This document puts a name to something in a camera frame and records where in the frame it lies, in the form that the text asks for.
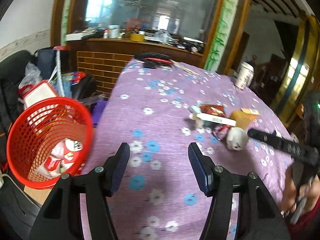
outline metal screw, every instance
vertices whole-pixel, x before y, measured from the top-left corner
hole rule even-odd
[[[252,178],[252,179],[256,179],[256,178],[258,177],[257,173],[255,173],[255,172],[250,172],[250,173],[249,173],[249,176],[250,176],[250,178]]]
[[[96,168],[94,169],[94,171],[95,171],[96,173],[103,172],[103,167],[98,166],[98,167],[96,167]]]
[[[223,172],[223,168],[221,166],[215,166],[214,170],[216,172]]]
[[[63,173],[61,175],[61,179],[67,179],[67,178],[69,178],[69,173]]]

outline purple floral tablecloth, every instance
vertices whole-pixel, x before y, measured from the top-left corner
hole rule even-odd
[[[285,127],[251,90],[240,90],[227,76],[186,65],[201,76],[178,69],[143,69],[131,61],[121,73],[96,129],[93,150],[83,174],[103,165],[122,142],[130,145],[130,159],[120,189],[108,204],[120,240],[198,240],[211,198],[199,190],[189,159],[188,145],[232,173],[255,171],[278,202],[288,155],[250,139],[243,151],[230,151],[211,129],[194,129],[188,107],[199,103],[223,105],[227,115],[240,108],[259,110],[251,127],[290,138]],[[234,195],[227,240],[234,239],[237,216]],[[81,212],[86,240],[91,239],[85,198]]]

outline red foil wrapper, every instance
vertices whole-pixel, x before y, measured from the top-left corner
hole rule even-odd
[[[223,106],[201,105],[200,109],[204,114],[212,114],[219,117],[226,117]]]
[[[226,124],[218,124],[213,130],[212,130],[212,135],[217,138],[217,140],[221,141],[223,140],[231,128],[230,125]]]

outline red sleeve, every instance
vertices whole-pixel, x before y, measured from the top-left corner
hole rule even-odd
[[[308,228],[308,225],[310,222],[314,219],[316,214],[320,211],[320,198],[318,199],[316,206],[314,209],[303,215],[299,218],[298,222],[295,225],[288,224],[288,229],[291,235],[292,240],[297,239],[297,236],[299,235],[299,232],[303,231],[304,229]]]

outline white paper cup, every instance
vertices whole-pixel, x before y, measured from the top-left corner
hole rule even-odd
[[[240,89],[244,89],[245,86],[249,86],[253,78],[253,73],[253,67],[248,63],[242,62],[235,85]]]

